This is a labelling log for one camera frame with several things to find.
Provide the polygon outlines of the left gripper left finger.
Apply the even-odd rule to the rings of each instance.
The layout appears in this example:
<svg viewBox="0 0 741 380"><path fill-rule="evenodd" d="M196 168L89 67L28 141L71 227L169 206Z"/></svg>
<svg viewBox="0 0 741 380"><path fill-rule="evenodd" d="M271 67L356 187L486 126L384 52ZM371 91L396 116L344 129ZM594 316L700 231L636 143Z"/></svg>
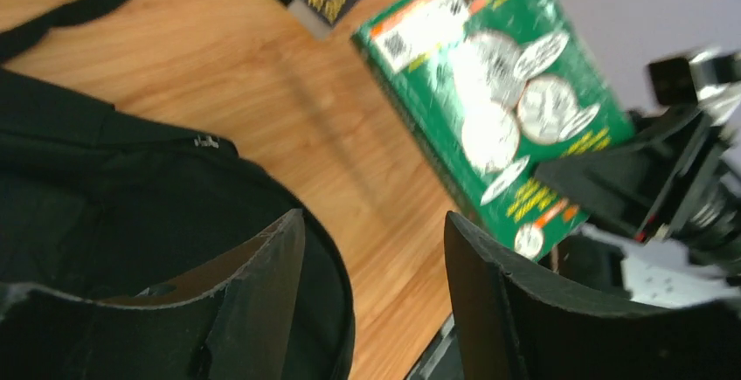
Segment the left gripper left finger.
<svg viewBox="0 0 741 380"><path fill-rule="evenodd" d="M299 210L142 294L1 286L4 379L278 379L305 246Z"/></svg>

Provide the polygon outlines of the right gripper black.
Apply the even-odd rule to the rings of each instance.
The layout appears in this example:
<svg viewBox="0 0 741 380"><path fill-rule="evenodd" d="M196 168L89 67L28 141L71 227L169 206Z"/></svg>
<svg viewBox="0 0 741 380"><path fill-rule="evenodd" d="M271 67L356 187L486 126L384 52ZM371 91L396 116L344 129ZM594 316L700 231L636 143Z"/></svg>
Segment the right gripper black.
<svg viewBox="0 0 741 380"><path fill-rule="evenodd" d="M641 119L643 148L601 149L541 162L534 177L599 228L644 243L673 238L700 251L740 244L740 170L724 129L697 105Z"/></svg>

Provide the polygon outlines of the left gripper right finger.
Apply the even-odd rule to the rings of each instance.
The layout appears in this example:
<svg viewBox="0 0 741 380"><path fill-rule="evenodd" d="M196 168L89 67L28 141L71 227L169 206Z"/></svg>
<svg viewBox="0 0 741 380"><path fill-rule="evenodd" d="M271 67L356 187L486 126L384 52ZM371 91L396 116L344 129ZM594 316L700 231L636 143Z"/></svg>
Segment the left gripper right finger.
<svg viewBox="0 0 741 380"><path fill-rule="evenodd" d="M737 379L740 302L650 306L568 280L461 214L444 253L467 379Z"/></svg>

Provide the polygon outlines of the black student backpack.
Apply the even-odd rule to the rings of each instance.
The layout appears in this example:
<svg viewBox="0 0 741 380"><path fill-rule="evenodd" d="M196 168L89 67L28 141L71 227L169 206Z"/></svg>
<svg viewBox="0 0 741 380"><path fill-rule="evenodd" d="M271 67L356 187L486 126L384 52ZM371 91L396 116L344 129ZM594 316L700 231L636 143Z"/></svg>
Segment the black student backpack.
<svg viewBox="0 0 741 380"><path fill-rule="evenodd" d="M1 286L134 297L295 209L305 246L278 379L345 379L355 345L350 278L292 192L225 138L1 72Z"/></svg>

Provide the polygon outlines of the green coin book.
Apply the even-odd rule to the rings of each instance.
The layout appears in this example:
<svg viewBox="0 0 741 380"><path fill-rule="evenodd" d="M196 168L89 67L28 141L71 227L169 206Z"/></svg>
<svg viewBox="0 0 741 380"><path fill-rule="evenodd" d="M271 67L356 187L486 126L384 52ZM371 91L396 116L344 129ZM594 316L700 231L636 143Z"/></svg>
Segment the green coin book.
<svg viewBox="0 0 741 380"><path fill-rule="evenodd" d="M461 212L527 259L587 219L536 166L634 135L558 0L399 0L351 39Z"/></svg>

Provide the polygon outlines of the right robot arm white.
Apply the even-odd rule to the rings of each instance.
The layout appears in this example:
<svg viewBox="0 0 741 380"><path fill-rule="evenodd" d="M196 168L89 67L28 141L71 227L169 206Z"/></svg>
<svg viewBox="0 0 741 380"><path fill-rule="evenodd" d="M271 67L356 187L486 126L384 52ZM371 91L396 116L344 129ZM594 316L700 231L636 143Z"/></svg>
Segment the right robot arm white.
<svg viewBox="0 0 741 380"><path fill-rule="evenodd" d="M587 211L610 246L625 240L635 301L680 307L740 294L740 172L724 127L698 104L636 117L628 142L542 162L536 179Z"/></svg>

